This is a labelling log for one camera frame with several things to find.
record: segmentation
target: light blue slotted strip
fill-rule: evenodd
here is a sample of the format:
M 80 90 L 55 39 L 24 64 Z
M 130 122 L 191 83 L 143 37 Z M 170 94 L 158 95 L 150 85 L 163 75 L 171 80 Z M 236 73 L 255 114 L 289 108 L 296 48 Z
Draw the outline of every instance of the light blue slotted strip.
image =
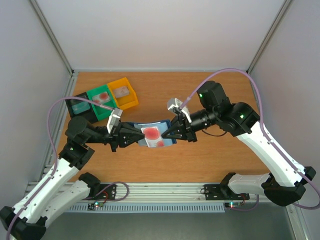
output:
M 223 203 L 117 203 L 88 209 L 88 203 L 77 203 L 67 213 L 135 214 L 135 213 L 224 213 Z

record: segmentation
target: wood surface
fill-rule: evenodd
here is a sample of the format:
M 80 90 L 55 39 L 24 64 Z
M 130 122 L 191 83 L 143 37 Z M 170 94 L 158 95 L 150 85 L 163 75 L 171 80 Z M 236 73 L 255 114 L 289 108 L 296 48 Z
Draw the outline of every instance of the wood surface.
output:
M 135 90 L 139 105 L 123 111 L 122 122 L 154 122 L 172 119 L 166 106 L 170 98 L 182 101 L 209 72 L 80 72 L 74 95 L 108 82 L 127 77 Z M 221 73 L 213 78 L 222 84 L 232 103 L 245 102 L 257 111 L 249 80 L 240 73 Z M 189 111 L 203 109 L 198 96 L 187 105 Z M 63 132 L 70 120 L 66 118 Z M 103 126 L 107 120 L 95 123 Z M 217 126 L 207 132 L 221 134 Z M 178 141 L 169 147 L 148 148 L 132 144 L 111 152 L 109 145 L 89 144 L 95 150 L 90 161 L 70 181 L 90 172 L 102 182 L 219 182 L 229 172 L 255 175 L 269 172 L 258 157 L 237 138 L 227 134 L 213 137 L 197 132 L 197 142 Z M 63 134 L 58 153 L 66 143 Z

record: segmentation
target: black mounting plate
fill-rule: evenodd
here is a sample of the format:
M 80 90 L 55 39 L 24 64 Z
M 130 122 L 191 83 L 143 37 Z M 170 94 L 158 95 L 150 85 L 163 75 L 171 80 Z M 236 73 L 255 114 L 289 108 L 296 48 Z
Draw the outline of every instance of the black mounting plate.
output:
M 220 184 L 205 184 L 202 192 L 205 195 L 205 200 L 249 200 L 250 196 L 247 193 L 236 194 L 232 191 L 226 197 L 221 191 Z
M 108 186 L 109 184 L 100 184 L 99 187 L 99 191 L 100 192 L 102 189 L 104 189 L 106 186 Z M 104 190 L 107 194 L 108 194 L 108 198 L 107 200 L 115 200 L 116 198 L 116 193 L 117 193 L 117 185 L 114 184 L 110 187 L 108 187 L 106 190 Z M 98 196 L 95 196 L 94 198 L 92 198 L 92 200 L 103 200 L 105 194 L 102 192 L 100 193 Z

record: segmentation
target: black cable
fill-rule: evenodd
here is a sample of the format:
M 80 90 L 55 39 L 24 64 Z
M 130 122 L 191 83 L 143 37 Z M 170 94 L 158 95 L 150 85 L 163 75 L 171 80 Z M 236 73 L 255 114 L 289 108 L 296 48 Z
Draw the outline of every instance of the black cable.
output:
M 222 136 L 224 136 L 224 135 L 226 135 L 228 132 L 227 131 L 225 131 L 224 133 L 222 133 L 222 134 L 220 134 L 220 135 L 213 135 L 213 134 L 211 134 L 211 133 L 208 133 L 208 132 L 206 132 L 206 131 L 204 131 L 203 129 L 201 130 L 204 134 L 207 134 L 207 135 L 209 135 L 209 136 L 212 136 L 212 137 L 222 137 Z

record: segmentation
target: orange bin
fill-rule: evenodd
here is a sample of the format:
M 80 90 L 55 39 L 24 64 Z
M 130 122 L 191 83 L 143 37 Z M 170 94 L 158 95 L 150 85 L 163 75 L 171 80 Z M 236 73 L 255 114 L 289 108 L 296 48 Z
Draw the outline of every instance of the orange bin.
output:
M 136 105 L 139 104 L 138 102 L 138 98 L 137 98 L 137 94 L 134 91 L 134 89 L 132 88 L 132 86 L 130 85 L 129 80 L 124 77 L 121 78 L 119 80 L 116 81 L 112 81 L 106 84 L 108 86 L 108 88 L 110 89 L 112 96 L 115 100 L 116 105 L 121 109 L 121 110 L 125 110 L 128 108 L 132 108 Z M 122 96 L 119 98 L 115 98 L 114 89 L 118 89 L 120 87 L 126 86 L 129 89 L 130 94 L 127 96 Z

